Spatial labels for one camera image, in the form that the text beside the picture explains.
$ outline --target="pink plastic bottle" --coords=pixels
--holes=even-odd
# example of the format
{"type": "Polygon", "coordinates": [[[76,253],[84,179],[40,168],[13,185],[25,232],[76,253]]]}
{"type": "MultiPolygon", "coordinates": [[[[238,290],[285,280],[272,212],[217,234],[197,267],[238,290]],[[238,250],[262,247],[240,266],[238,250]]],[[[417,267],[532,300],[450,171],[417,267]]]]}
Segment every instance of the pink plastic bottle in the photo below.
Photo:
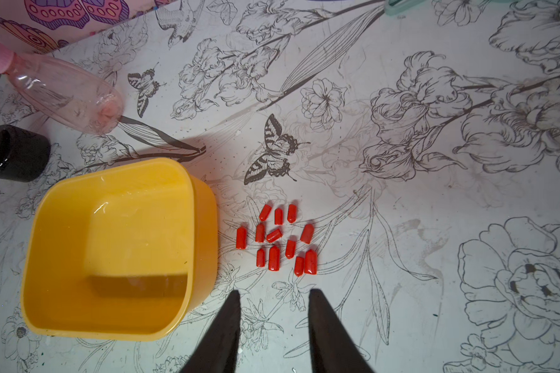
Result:
{"type": "Polygon", "coordinates": [[[111,85],[57,58],[19,55],[0,44],[0,73],[38,110],[75,130],[103,135],[122,115],[122,98],[111,85]]]}

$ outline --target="bird drawing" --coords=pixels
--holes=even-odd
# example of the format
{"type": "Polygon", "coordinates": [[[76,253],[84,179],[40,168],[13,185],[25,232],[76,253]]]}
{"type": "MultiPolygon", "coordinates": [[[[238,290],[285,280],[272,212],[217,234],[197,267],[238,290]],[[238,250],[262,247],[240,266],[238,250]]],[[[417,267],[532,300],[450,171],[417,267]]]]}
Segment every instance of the bird drawing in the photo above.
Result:
{"type": "Polygon", "coordinates": [[[171,11],[164,7],[156,10],[157,24],[160,25],[160,28],[162,30],[174,29],[170,39],[168,39],[168,48],[172,48],[181,40],[184,43],[191,36],[201,15],[205,0],[201,0],[195,11],[191,9],[187,0],[180,0],[179,3],[180,9],[178,10],[171,11]]]}

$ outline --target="red plastic piece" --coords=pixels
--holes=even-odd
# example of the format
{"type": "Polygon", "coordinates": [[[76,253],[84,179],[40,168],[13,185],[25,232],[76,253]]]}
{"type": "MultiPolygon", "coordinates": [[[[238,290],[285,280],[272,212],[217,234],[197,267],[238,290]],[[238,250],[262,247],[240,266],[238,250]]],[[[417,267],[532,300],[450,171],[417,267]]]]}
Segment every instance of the red plastic piece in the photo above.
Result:
{"type": "Polygon", "coordinates": [[[294,257],[294,249],[297,247],[297,242],[293,240],[288,240],[286,242],[286,258],[292,259],[294,257]]]}
{"type": "Polygon", "coordinates": [[[305,273],[317,274],[317,253],[314,250],[305,254],[305,273]]]}
{"type": "Polygon", "coordinates": [[[257,250],[257,266],[258,267],[266,266],[266,251],[263,248],[257,250]]]}
{"type": "Polygon", "coordinates": [[[263,242],[266,239],[266,226],[263,223],[257,225],[255,230],[255,242],[263,242]]]}
{"type": "Polygon", "coordinates": [[[277,226],[284,224],[284,212],[280,207],[276,208],[276,211],[274,211],[274,224],[277,226]]]}
{"type": "Polygon", "coordinates": [[[291,224],[297,221],[297,205],[290,204],[290,206],[288,206],[288,215],[286,216],[286,220],[288,220],[291,224]]]}
{"type": "Polygon", "coordinates": [[[268,269],[270,271],[280,270],[280,249],[278,246],[272,246],[270,249],[270,259],[268,260],[268,269]]]}
{"type": "Polygon", "coordinates": [[[301,233],[301,241],[304,243],[311,243],[311,239],[314,237],[314,225],[307,224],[303,228],[303,233],[301,233]]]}
{"type": "Polygon", "coordinates": [[[266,239],[268,240],[269,243],[276,241],[277,239],[279,239],[280,237],[282,237],[282,231],[280,229],[276,229],[274,230],[272,233],[270,233],[266,239]]]}
{"type": "Polygon", "coordinates": [[[246,249],[246,228],[239,227],[236,230],[236,248],[237,249],[246,249]]]}
{"type": "Polygon", "coordinates": [[[305,258],[297,257],[297,259],[294,262],[294,274],[296,274],[297,277],[303,276],[304,268],[305,268],[305,258]]]}
{"type": "Polygon", "coordinates": [[[270,205],[263,205],[261,209],[261,213],[259,213],[259,220],[266,221],[272,211],[272,207],[270,205]]]}

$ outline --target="black bottle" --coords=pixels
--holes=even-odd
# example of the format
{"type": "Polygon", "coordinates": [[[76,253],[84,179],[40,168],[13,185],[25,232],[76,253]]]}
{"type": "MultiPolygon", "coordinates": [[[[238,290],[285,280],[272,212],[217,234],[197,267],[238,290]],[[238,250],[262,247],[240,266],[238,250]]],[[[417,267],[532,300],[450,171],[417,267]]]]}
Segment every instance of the black bottle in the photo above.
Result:
{"type": "Polygon", "coordinates": [[[48,164],[50,142],[45,136],[11,125],[0,126],[0,178],[30,182],[48,164]]]}

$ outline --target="white surface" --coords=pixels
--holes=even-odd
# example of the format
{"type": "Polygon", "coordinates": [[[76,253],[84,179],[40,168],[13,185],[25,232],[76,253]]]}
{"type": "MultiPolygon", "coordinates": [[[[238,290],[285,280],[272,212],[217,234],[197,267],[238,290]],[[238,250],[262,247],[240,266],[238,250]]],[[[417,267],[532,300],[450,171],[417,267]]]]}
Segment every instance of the white surface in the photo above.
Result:
{"type": "MultiPolygon", "coordinates": [[[[46,134],[54,143],[51,162],[37,181],[0,180],[0,372],[178,371],[233,288],[240,290],[243,307],[238,371],[307,372],[307,328],[301,321],[312,286],[338,307],[377,372],[560,372],[560,79],[552,79],[560,76],[560,20],[553,17],[560,19],[560,4],[528,2],[514,11],[508,4],[426,1],[398,17],[381,15],[335,61],[332,46],[345,42],[329,42],[310,64],[328,60],[329,67],[257,111],[269,104],[258,100],[278,97],[291,86],[281,88],[323,40],[367,11],[372,19],[379,12],[374,7],[381,6],[332,17],[297,10],[336,12],[356,2],[269,3],[251,5],[250,17],[247,2],[206,3],[186,42],[170,48],[171,29],[162,30],[156,14],[149,13],[55,53],[115,82],[126,99],[127,117],[207,147],[183,165],[218,199],[217,286],[174,332],[152,343],[22,335],[27,330],[17,313],[18,292],[31,218],[45,191],[61,178],[138,154],[194,150],[168,145],[137,124],[120,125],[102,138],[80,136],[33,113],[0,79],[0,122],[46,134]],[[245,57],[231,67],[240,58],[237,51],[255,50],[257,37],[267,41],[299,27],[305,28],[251,55],[255,60],[245,57]],[[209,44],[202,42],[206,38],[212,39],[209,44]],[[205,76],[188,65],[200,43],[227,57],[200,65],[208,69],[205,76]],[[429,51],[441,56],[427,60],[429,51]],[[266,58],[273,56],[270,63],[266,58]],[[401,76],[408,56],[415,57],[401,76]],[[254,62],[259,69],[250,68],[254,62]],[[153,77],[144,74],[148,69],[154,69],[153,77]],[[128,81],[133,73],[142,75],[134,82],[138,89],[128,81]],[[138,96],[151,94],[153,81],[158,89],[139,118],[138,96]],[[481,91],[470,88],[477,85],[481,91]],[[532,89],[516,93],[514,85],[532,89]],[[374,100],[385,88],[393,90],[382,91],[388,107],[374,100]],[[486,102],[490,95],[499,107],[486,102]],[[239,96],[244,101],[231,105],[239,96]],[[320,102],[329,106],[315,111],[320,102]],[[478,106],[466,118],[471,105],[478,106]],[[171,116],[179,107],[184,111],[171,116]],[[270,114],[299,143],[294,153],[275,147],[281,141],[270,143],[265,153],[270,114]],[[490,115],[493,120],[486,121],[490,115]],[[413,162],[411,147],[437,132],[413,162]],[[467,146],[455,152],[465,141],[467,146]],[[280,162],[288,160],[289,174],[267,174],[245,185],[245,175],[254,175],[249,167],[260,156],[272,160],[272,150],[280,162]],[[372,155],[384,155],[383,163],[372,162],[372,155]],[[373,172],[364,173],[366,168],[373,172]],[[322,249],[317,276],[295,283],[294,259],[269,272],[255,266],[258,245],[233,250],[237,224],[254,230],[268,200],[285,206],[297,200],[297,225],[316,222],[312,244],[322,249]]],[[[166,9],[178,10],[179,4],[166,9]]],[[[190,29],[178,27],[179,33],[190,29]]],[[[268,139],[276,140],[273,134],[268,139]]],[[[283,242],[300,229],[285,226],[283,242]]],[[[299,246],[297,252],[305,249],[299,246]]]]}

